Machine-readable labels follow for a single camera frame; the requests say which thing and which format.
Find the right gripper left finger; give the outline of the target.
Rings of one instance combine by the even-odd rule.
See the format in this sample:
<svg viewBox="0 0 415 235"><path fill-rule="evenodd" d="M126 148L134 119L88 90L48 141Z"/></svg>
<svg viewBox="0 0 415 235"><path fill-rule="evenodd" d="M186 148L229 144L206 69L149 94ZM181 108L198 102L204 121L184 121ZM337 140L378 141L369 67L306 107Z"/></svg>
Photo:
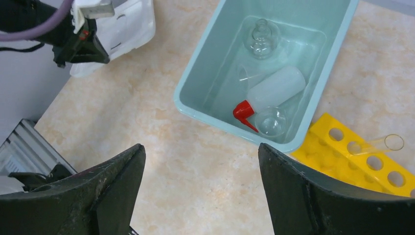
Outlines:
<svg viewBox="0 0 415 235"><path fill-rule="evenodd" d="M31 192L0 197L3 235L134 235L130 222L146 153L136 144L113 158Z"/></svg>

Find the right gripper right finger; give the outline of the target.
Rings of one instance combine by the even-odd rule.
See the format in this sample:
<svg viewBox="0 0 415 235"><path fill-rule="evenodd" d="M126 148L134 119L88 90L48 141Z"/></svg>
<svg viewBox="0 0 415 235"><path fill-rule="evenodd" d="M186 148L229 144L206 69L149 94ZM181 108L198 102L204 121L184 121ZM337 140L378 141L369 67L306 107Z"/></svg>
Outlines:
<svg viewBox="0 0 415 235"><path fill-rule="evenodd" d="M276 235L412 235L415 201L344 183L262 143L258 160Z"/></svg>

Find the yellow test tube rack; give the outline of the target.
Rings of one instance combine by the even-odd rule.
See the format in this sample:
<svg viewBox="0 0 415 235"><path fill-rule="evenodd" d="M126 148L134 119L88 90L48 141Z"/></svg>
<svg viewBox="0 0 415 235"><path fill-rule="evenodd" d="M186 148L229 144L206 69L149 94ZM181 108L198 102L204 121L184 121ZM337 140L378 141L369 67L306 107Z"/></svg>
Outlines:
<svg viewBox="0 0 415 235"><path fill-rule="evenodd" d="M384 153L353 155L347 147L362 138L330 114L313 123L292 156L332 178L361 188L414 197L415 176Z"/></svg>

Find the white plastic lid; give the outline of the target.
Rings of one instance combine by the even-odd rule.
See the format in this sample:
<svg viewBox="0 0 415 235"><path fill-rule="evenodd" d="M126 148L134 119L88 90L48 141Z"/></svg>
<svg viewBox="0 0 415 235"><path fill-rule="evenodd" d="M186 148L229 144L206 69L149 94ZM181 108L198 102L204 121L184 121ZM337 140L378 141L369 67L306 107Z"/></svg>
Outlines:
<svg viewBox="0 0 415 235"><path fill-rule="evenodd" d="M97 37L114 60L148 43L155 35L152 0L112 0L115 15L98 18Z"/></svg>

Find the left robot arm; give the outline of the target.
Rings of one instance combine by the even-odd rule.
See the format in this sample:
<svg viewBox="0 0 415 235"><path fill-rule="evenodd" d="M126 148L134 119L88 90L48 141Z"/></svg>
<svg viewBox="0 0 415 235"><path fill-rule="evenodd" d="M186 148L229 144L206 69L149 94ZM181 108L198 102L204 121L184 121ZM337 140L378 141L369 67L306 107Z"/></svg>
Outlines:
<svg viewBox="0 0 415 235"><path fill-rule="evenodd" d="M1 47L1 51L28 53L45 44L52 46L53 61L64 68L67 63L107 64L110 57L97 36L97 24L88 19L73 0L60 8L39 0L2 0L0 2L0 40L36 41L25 49Z"/></svg>

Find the red-capped wash bottle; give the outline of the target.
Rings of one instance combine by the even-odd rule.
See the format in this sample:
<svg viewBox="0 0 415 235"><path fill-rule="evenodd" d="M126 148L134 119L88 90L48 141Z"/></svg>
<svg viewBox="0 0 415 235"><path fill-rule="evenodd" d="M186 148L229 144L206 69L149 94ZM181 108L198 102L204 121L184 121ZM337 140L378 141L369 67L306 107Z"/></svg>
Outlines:
<svg viewBox="0 0 415 235"><path fill-rule="evenodd" d="M246 98L233 110L233 116L255 132L248 119L267 107L277 107L305 89L306 80L294 66L285 66L247 90Z"/></svg>

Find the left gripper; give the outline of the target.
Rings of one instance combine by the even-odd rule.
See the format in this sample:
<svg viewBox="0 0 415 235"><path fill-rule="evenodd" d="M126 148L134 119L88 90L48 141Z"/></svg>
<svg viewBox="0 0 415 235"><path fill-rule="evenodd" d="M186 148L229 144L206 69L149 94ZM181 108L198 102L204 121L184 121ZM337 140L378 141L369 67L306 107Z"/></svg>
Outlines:
<svg viewBox="0 0 415 235"><path fill-rule="evenodd" d="M68 13L56 28L35 41L53 46L53 61L59 67L66 63L109 63L109 55L96 36L96 20L86 19L78 33L73 30L72 15Z"/></svg>

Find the clear glass beaker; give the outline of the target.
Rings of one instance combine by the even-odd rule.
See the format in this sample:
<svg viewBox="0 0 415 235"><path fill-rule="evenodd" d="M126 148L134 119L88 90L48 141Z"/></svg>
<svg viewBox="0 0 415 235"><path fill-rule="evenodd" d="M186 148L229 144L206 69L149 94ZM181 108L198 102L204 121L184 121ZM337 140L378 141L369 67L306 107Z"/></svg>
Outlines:
<svg viewBox="0 0 415 235"><path fill-rule="evenodd" d="M288 120L286 113L278 107L267 107L256 114L254 124L259 134L274 138L286 133Z"/></svg>
<svg viewBox="0 0 415 235"><path fill-rule="evenodd" d="M252 57L263 60L273 55L280 38L280 29L274 22L259 19L246 29L243 44Z"/></svg>

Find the clear test tube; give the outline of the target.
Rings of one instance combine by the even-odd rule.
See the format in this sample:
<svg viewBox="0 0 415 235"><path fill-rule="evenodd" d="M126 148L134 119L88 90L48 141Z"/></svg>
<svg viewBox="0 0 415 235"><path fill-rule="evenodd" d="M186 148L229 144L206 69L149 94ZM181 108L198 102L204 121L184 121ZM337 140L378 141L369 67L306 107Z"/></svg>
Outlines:
<svg viewBox="0 0 415 235"><path fill-rule="evenodd" d="M405 145L404 139L397 134L389 134L371 140L352 141L347 150L352 155L377 154L399 151Z"/></svg>

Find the clear glass beaker front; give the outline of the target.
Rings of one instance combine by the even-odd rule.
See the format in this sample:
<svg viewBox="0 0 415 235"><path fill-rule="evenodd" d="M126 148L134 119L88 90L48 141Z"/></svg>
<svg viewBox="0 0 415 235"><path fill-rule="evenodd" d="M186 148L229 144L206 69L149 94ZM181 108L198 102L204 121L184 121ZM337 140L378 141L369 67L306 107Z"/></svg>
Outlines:
<svg viewBox="0 0 415 235"><path fill-rule="evenodd" d="M243 44L252 57L263 60L273 55L280 38L280 29L274 22L259 19L246 29Z"/></svg>

